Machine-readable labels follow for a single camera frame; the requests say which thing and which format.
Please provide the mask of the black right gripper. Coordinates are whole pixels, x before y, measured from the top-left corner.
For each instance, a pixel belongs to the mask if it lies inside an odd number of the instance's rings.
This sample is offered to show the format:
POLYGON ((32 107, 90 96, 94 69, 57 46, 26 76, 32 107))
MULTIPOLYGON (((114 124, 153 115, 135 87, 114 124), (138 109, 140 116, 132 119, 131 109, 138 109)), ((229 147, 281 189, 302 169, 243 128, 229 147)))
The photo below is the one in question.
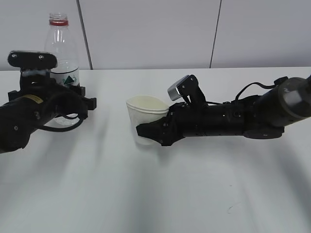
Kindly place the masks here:
POLYGON ((165 147, 186 137, 208 136, 203 126, 207 109, 206 102, 196 109, 184 102, 176 103, 171 106, 166 116, 150 123, 139 124, 136 131, 138 136, 156 141, 165 147))

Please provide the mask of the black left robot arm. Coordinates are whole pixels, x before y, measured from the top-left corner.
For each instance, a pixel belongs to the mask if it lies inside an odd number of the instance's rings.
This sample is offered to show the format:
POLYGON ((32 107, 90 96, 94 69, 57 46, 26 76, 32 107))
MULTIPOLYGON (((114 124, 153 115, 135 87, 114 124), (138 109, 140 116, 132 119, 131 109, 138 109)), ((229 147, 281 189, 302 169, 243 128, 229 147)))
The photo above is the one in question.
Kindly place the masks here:
POLYGON ((85 97, 83 86, 62 86, 47 70, 21 72, 19 85, 0 107, 1 153, 25 148, 37 130, 72 131, 97 107, 97 99, 85 97))

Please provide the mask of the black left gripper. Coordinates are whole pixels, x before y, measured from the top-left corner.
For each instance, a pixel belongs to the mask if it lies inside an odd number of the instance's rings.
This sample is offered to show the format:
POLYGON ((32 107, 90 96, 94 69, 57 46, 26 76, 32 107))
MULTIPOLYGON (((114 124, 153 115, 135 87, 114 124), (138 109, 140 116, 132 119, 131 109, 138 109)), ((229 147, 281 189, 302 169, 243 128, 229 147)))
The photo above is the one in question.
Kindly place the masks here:
POLYGON ((10 121, 83 121, 97 107, 97 99, 87 98, 83 86, 60 85, 48 70, 21 70, 19 87, 8 93, 10 121))

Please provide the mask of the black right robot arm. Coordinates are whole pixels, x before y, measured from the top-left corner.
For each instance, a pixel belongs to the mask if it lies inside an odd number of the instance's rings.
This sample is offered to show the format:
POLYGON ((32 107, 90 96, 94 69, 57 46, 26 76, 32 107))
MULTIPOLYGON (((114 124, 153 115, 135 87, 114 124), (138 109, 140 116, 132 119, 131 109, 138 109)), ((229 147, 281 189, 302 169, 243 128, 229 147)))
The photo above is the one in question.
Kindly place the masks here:
POLYGON ((311 116, 310 78, 281 77, 265 86, 266 93, 233 101, 206 100, 194 75, 174 83, 168 94, 175 103, 166 116, 136 127, 139 136, 162 146, 186 137, 244 136, 250 139, 275 139, 284 128, 311 116))

